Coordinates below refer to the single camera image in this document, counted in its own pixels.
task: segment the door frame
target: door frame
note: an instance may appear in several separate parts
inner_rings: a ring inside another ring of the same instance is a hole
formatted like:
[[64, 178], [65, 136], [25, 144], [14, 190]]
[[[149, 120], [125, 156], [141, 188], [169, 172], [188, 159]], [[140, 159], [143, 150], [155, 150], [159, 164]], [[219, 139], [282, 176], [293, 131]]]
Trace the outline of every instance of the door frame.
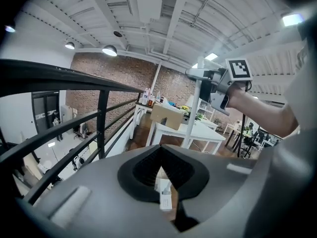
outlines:
[[45, 120], [47, 123], [48, 128], [50, 128], [50, 121], [49, 121], [49, 116], [48, 116], [48, 96], [57, 96], [57, 110], [59, 112], [59, 91], [42, 91], [42, 92], [32, 92], [32, 112], [33, 112], [33, 118], [34, 118], [34, 124], [37, 133], [39, 134], [39, 128], [36, 123], [36, 118], [35, 118], [35, 112], [34, 112], [34, 99], [37, 98], [44, 98], [44, 114], [45, 114]]

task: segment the forearm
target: forearm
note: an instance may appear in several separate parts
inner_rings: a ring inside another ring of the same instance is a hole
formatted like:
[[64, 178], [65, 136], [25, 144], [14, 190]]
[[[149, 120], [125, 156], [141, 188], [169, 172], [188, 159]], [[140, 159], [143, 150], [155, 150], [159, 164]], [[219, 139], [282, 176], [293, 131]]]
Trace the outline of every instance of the forearm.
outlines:
[[236, 98], [232, 105], [233, 108], [244, 113], [272, 134], [285, 137], [298, 126], [291, 109], [287, 105], [282, 109], [272, 107], [242, 90], [235, 91], [232, 97]]

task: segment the white ceiling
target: white ceiling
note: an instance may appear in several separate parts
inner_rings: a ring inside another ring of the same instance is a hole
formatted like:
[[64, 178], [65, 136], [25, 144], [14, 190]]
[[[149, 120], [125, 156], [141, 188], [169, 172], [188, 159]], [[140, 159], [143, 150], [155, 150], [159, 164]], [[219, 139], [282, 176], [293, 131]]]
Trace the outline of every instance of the white ceiling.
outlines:
[[290, 9], [279, 0], [29, 0], [22, 12], [74, 39], [76, 52], [112, 44], [180, 72], [210, 53], [220, 64], [248, 58], [253, 95], [277, 102], [302, 46], [296, 27], [283, 26]]

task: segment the wooden floor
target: wooden floor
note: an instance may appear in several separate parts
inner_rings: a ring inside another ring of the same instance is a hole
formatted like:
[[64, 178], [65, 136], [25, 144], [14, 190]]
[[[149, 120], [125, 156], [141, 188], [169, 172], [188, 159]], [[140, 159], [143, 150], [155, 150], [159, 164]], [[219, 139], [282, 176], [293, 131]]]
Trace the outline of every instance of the wooden floor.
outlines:
[[[151, 123], [152, 123], [152, 121], [150, 120], [150, 115], [151, 114], [145, 114], [142, 116], [140, 125], [136, 126], [134, 130], [133, 139], [128, 140], [126, 144], [125, 151], [130, 151], [137, 148], [145, 147], [147, 139], [148, 139], [148, 135], [150, 132]], [[234, 144], [233, 138], [231, 139], [229, 145], [225, 147], [224, 145], [226, 144], [227, 138], [229, 137], [229, 135], [225, 134], [223, 136], [226, 138], [226, 140], [221, 143], [221, 146], [219, 147], [217, 151], [217, 155], [227, 157], [227, 158], [237, 158], [237, 153], [232, 152], [232, 145]], [[163, 135], [160, 141], [160, 144], [172, 144], [172, 145], [180, 146], [182, 141], [183, 141], [183, 138]], [[189, 149], [200, 152], [201, 149], [204, 148], [205, 144], [206, 142], [204, 141], [194, 140]], [[215, 145], [216, 145], [215, 143], [209, 143], [206, 151], [208, 152], [211, 151], [215, 147]], [[257, 159], [258, 156], [259, 154], [257, 151], [251, 154], [252, 159]], [[168, 179], [167, 175], [164, 172], [159, 172], [158, 178]], [[178, 202], [178, 193], [173, 186], [171, 186], [171, 197], [172, 197], [172, 210], [169, 212], [164, 212], [166, 214], [167, 219], [170, 221], [175, 219], [177, 202]]]

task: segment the black metal railing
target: black metal railing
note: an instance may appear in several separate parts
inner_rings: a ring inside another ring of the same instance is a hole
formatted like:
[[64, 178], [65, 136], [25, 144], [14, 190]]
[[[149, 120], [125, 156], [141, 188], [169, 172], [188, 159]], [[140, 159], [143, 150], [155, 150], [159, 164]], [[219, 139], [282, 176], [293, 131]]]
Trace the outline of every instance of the black metal railing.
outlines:
[[[15, 162], [21, 160], [35, 149], [45, 144], [49, 140], [55, 138], [57, 135], [66, 132], [75, 126], [80, 125], [90, 119], [97, 117], [97, 130], [88, 138], [82, 141], [78, 146], [72, 149], [65, 155], [56, 165], [54, 165], [44, 176], [31, 188], [24, 199], [30, 204], [34, 204], [40, 197], [47, 186], [53, 179], [77, 156], [85, 147], [87, 147], [93, 140], [97, 139], [97, 149], [85, 161], [83, 166], [91, 163], [97, 155], [100, 159], [105, 158], [111, 151], [117, 140], [125, 132], [127, 126], [121, 131], [119, 136], [112, 142], [112, 144], [105, 151], [105, 145], [116, 135], [120, 129], [131, 119], [131, 114], [125, 121], [123, 121], [107, 139], [105, 140], [105, 130], [114, 125], [117, 121], [127, 115], [130, 111], [135, 109], [131, 107], [124, 113], [117, 116], [112, 121], [106, 124], [106, 113], [135, 102], [140, 98], [142, 90], [120, 84], [118, 82], [104, 79], [101, 77], [77, 72], [71, 69], [56, 67], [52, 65], [19, 61], [19, 60], [0, 60], [1, 77], [4, 84], [0, 85], [0, 97], [25, 93], [48, 90], [99, 90], [98, 109], [96, 111], [78, 116], [75, 119], [61, 123], [55, 127], [35, 135], [8, 149], [0, 156], [0, 168], [10, 171]], [[115, 106], [107, 108], [107, 101], [110, 91], [124, 91], [139, 93], [138, 98], [119, 103]]]

